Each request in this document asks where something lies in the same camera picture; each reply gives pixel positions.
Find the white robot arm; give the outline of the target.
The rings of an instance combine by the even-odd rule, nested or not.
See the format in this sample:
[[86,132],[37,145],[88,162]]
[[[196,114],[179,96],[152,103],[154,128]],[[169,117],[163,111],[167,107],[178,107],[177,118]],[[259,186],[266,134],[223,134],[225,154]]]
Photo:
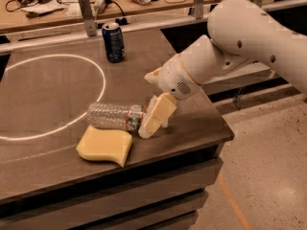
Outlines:
[[215,77],[259,61],[307,94],[307,36],[273,19],[248,0],[224,0],[208,15],[207,35],[174,55],[145,80],[162,90],[152,97],[138,129],[152,137],[177,109]]

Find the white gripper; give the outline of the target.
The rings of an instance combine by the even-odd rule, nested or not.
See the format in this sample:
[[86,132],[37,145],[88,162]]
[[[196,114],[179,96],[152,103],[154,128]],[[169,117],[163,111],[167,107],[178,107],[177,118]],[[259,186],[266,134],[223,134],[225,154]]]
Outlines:
[[189,76],[180,54],[173,56],[162,67],[145,75],[144,79],[167,93],[153,96],[138,129],[141,138],[152,137],[177,109],[177,99],[187,100],[201,90]]

